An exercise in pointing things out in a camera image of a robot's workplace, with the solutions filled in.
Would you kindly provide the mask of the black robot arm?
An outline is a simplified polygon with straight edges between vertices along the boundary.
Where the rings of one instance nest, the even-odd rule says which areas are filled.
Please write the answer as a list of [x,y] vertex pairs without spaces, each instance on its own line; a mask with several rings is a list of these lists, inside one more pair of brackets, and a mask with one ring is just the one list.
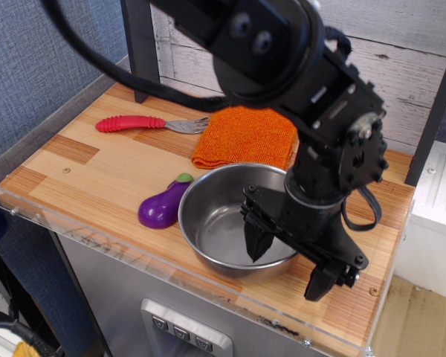
[[297,128],[299,147],[283,191],[244,189],[248,255],[274,239],[314,262],[305,297],[352,286],[368,259],[348,235],[346,200],[358,191],[381,217],[369,184],[382,179],[387,145],[382,99],[347,65],[348,40],[307,1],[157,1],[176,28],[213,55],[219,85],[236,105],[273,109]]

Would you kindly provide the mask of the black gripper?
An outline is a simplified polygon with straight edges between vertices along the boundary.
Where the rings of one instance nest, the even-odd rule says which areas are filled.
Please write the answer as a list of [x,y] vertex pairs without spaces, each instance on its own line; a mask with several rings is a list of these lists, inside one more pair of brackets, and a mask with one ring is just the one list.
[[318,202],[305,194],[296,197],[251,184],[243,189],[242,204],[245,244],[248,256],[255,263],[278,238],[316,264],[304,297],[319,301],[333,287],[352,287],[360,271],[368,266],[368,258],[347,234],[368,231],[369,225],[351,222],[346,212],[346,198]]

